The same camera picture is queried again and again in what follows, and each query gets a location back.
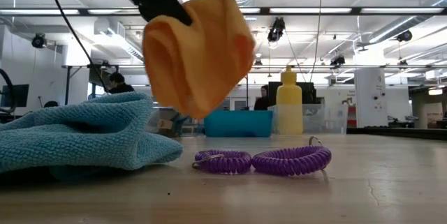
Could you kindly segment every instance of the orange cloth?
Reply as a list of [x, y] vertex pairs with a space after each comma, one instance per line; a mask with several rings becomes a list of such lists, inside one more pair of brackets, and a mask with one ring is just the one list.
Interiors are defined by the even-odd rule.
[[184, 8], [193, 24], [155, 17], [143, 53], [157, 101], [201, 119], [251, 70], [255, 42], [235, 0], [192, 0]]

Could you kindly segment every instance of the purple coiled keychain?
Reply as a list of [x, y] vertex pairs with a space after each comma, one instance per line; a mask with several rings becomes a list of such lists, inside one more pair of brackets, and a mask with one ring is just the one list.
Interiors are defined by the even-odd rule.
[[245, 151], [199, 151], [193, 168], [223, 174], [242, 174], [250, 171], [251, 156]]
[[332, 154], [329, 149], [321, 146], [313, 146], [311, 137], [308, 147], [280, 149], [256, 154], [251, 163], [257, 172], [273, 175], [293, 176], [309, 174], [323, 170], [329, 164]]

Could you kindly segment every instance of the table surface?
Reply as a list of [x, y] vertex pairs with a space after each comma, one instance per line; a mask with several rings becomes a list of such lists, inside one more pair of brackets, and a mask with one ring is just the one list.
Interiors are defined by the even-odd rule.
[[0, 223], [447, 223], [447, 142], [321, 135], [322, 172], [276, 177], [191, 169], [204, 149], [262, 151], [305, 145], [272, 139], [186, 137], [182, 157], [126, 176], [79, 184], [0, 188]]

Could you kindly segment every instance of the blue microfiber towel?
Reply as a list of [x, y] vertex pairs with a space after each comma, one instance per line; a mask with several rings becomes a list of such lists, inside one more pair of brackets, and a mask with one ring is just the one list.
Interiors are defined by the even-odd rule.
[[100, 167], [137, 170], [179, 158], [183, 146], [144, 131], [152, 100], [136, 92], [50, 107], [0, 125], [0, 173], [49, 167], [58, 179]]

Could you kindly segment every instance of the blue plastic bin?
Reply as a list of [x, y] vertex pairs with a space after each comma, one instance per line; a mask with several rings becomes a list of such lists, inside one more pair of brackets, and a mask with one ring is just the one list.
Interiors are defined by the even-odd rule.
[[208, 137], [269, 137], [272, 111], [215, 111], [205, 118]]

